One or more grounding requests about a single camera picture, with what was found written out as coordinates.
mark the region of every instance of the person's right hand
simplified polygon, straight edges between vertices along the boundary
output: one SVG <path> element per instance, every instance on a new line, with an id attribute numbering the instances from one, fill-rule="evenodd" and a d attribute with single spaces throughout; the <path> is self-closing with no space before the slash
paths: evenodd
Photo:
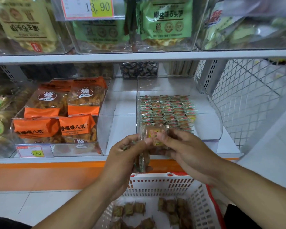
<path id="1" fill-rule="evenodd" d="M 157 138 L 171 150 L 166 152 L 194 179 L 216 185 L 217 175 L 225 160 L 217 156 L 194 134 L 170 129 L 168 135 L 157 133 Z"/>

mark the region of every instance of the person's left hand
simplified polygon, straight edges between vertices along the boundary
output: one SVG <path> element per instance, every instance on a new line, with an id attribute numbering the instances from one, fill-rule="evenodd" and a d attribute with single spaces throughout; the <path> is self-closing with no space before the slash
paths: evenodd
<path id="1" fill-rule="evenodd" d="M 138 141 L 130 149 L 123 150 L 123 147 L 138 139 L 138 134 L 129 135 L 110 149 L 103 172 L 99 178 L 106 185 L 108 191 L 112 191 L 111 201 L 116 200 L 127 189 L 136 156 L 148 150 L 153 144 L 151 138 L 146 138 Z"/>

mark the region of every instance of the white plastic basket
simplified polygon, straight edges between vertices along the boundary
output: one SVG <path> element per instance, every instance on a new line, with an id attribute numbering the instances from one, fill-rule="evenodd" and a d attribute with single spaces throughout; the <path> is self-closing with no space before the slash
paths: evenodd
<path id="1" fill-rule="evenodd" d="M 220 209 L 211 195 L 210 187 L 194 180 L 190 176 L 179 176 L 172 173 L 165 174 L 136 174 L 132 175 L 128 188 L 124 194 L 112 202 L 94 229 L 110 228 L 111 221 L 119 218 L 112 216 L 114 205 L 124 205 L 126 202 L 146 203 L 145 215 L 134 214 L 123 216 L 123 221 L 136 227 L 143 219 L 153 217 L 157 229 L 172 228 L 166 214 L 158 211 L 159 197 L 174 199 L 176 197 L 187 200 L 194 229 L 225 229 L 225 223 Z"/>

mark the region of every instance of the price label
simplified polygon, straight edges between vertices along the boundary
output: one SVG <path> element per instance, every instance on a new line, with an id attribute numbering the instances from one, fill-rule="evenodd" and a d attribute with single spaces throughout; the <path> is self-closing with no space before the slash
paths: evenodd
<path id="1" fill-rule="evenodd" d="M 17 146 L 21 158 L 44 158 L 41 146 Z"/>
<path id="2" fill-rule="evenodd" d="M 66 20 L 105 19 L 114 16 L 112 0 L 61 0 Z"/>

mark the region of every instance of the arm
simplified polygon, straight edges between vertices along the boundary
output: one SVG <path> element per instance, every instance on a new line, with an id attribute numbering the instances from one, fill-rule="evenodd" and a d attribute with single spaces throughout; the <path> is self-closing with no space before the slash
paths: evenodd
<path id="1" fill-rule="evenodd" d="M 138 135 L 130 135 L 115 144 L 109 153 L 104 169 L 94 183 L 83 189 L 33 229 L 91 229 L 106 207 L 121 196 L 130 180 L 135 157 L 148 149 L 152 139 L 139 141 L 130 149 L 122 148 Z"/>
<path id="2" fill-rule="evenodd" d="M 220 158 L 191 133 L 171 130 L 170 136 L 157 134 L 190 176 L 219 189 L 260 227 L 286 228 L 286 188 Z"/>

